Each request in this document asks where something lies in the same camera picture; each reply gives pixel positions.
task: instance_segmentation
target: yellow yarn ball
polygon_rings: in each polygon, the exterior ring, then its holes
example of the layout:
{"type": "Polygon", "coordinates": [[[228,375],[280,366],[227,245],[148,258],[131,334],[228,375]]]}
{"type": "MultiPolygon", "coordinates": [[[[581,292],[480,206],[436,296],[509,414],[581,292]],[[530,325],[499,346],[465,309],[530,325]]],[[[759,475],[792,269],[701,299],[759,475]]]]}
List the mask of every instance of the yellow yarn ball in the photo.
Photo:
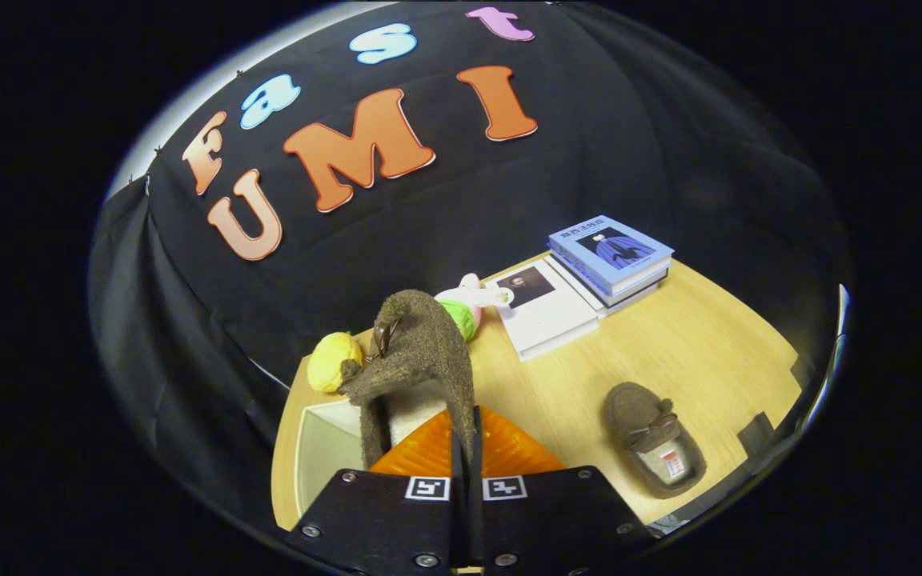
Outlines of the yellow yarn ball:
{"type": "Polygon", "coordinates": [[[308,386],[312,390],[334,393],[343,383],[340,363],[353,358],[363,364],[362,347],[347,332],[329,334],[315,347],[308,360],[308,386]]]}

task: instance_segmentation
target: blue letter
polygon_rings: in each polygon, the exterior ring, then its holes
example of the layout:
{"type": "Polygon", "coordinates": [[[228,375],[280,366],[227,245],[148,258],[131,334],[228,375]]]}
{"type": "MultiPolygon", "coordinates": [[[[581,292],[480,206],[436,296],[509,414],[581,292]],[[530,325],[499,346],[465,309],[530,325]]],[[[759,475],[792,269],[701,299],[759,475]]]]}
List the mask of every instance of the blue letter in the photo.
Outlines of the blue letter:
{"type": "Polygon", "coordinates": [[[295,101],[297,94],[301,94],[301,88],[294,86],[287,74],[277,76],[255,88],[241,105],[241,110],[247,111],[241,117],[241,128],[250,130],[263,123],[268,114],[287,108],[290,102],[295,101]]]}
{"type": "Polygon", "coordinates": [[[358,54],[358,62],[380,63],[385,59],[403,56],[418,45],[418,39],[409,32],[411,27],[406,23],[391,23],[359,35],[351,40],[348,47],[355,52],[362,52],[358,54]]]}

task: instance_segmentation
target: stack of books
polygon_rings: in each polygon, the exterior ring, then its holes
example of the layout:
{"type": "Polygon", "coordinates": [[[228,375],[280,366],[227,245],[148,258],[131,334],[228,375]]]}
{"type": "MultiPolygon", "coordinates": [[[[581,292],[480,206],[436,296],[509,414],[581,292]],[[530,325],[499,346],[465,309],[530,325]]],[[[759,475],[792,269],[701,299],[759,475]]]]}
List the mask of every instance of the stack of books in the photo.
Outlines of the stack of books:
{"type": "Polygon", "coordinates": [[[607,216],[550,234],[546,262],[604,318],[656,291],[674,250],[607,216]]]}

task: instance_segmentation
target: yarn ball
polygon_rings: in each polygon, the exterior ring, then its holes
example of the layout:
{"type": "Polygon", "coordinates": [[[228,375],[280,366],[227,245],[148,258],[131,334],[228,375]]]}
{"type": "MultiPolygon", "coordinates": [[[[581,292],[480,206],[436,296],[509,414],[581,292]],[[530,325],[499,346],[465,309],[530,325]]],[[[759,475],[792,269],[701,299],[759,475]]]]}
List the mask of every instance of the yarn ball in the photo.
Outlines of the yarn ball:
{"type": "Polygon", "coordinates": [[[457,300],[438,300],[440,305],[443,305],[447,312],[451,315],[451,318],[454,319],[454,324],[457,324],[458,330],[461,331],[461,335],[464,336],[465,342],[473,339],[475,336],[475,316],[471,313],[468,305],[464,302],[457,302],[457,300]]]}
{"type": "Polygon", "coordinates": [[[340,363],[355,360],[363,365],[362,347],[347,332],[334,332],[319,340],[308,360],[308,386],[312,390],[334,393],[343,383],[340,363]]]}

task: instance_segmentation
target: black cloth backdrop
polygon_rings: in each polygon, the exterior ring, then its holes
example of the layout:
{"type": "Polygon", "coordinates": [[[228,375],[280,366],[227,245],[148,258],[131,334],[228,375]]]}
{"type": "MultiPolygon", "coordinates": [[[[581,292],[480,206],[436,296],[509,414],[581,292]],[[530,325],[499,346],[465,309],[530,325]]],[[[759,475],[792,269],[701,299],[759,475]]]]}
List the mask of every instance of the black cloth backdrop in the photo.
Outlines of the black cloth backdrop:
{"type": "Polygon", "coordinates": [[[392,292],[487,276],[600,213],[674,247],[823,372],[837,285],[850,272],[830,194],[793,138],[719,70],[624,16],[495,5],[535,40],[494,36],[465,18],[464,3],[403,3],[286,47],[231,78],[162,146],[147,178],[102,208],[90,313],[118,402],[170,473],[228,518],[278,533],[268,482],[287,390],[252,361],[289,384],[323,335],[370,327],[392,292]],[[351,39],[392,22],[409,25],[418,46],[356,62],[351,39]],[[486,113],[455,76],[489,65],[515,71],[535,134],[486,138],[486,113]],[[279,74],[301,94],[242,130],[241,102],[279,74]],[[354,199],[319,213],[283,142],[314,122],[351,134],[359,99],[387,88],[405,92],[403,113],[436,160],[397,179],[377,172],[368,190],[351,183],[354,199]],[[182,153],[217,110],[228,114],[215,155],[223,167],[198,197],[182,153]],[[283,226],[260,262],[239,258],[206,222],[226,196],[245,232],[259,232],[231,193],[250,168],[283,226]]]}

